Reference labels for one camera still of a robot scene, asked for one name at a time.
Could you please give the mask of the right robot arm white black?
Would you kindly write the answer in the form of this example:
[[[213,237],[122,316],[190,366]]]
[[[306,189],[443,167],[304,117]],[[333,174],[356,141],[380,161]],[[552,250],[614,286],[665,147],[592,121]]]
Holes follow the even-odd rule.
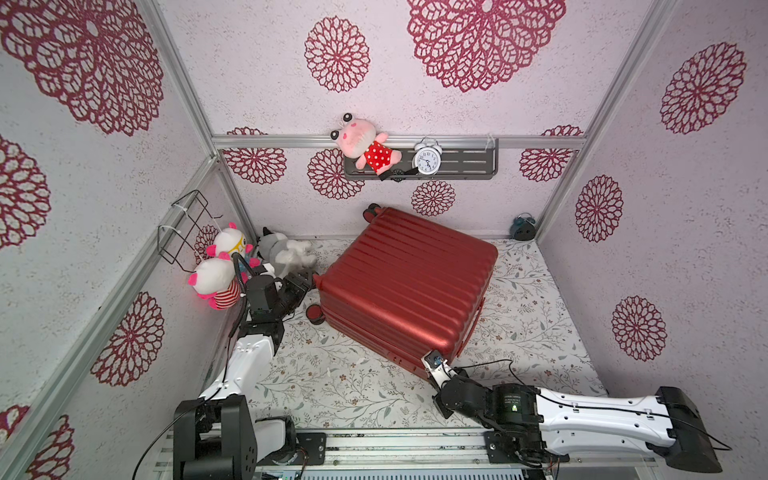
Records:
[[[484,386],[461,374],[434,381],[441,413],[463,415],[485,428],[493,463],[541,468],[582,453],[661,457],[676,470],[722,470],[698,408],[679,388],[653,395],[603,398],[567,395],[517,383]]]

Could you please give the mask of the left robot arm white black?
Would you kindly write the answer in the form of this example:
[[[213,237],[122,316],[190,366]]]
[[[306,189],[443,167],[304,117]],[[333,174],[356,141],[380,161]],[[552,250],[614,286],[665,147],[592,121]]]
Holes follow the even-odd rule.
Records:
[[[221,373],[195,400],[174,412],[175,479],[252,479],[259,466],[299,465],[300,479],[312,457],[289,416],[254,420],[247,389],[269,373],[285,333],[284,319],[315,288],[314,272],[301,269],[282,279],[253,276],[242,283],[244,304],[227,339]]]

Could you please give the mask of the red hard-shell suitcase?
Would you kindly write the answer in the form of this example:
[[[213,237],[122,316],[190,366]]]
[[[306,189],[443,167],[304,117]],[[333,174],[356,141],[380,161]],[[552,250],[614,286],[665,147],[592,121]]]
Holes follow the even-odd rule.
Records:
[[[315,276],[307,317],[425,379],[425,355],[453,361],[469,342],[498,250],[396,208],[371,204],[363,216],[367,227]]]

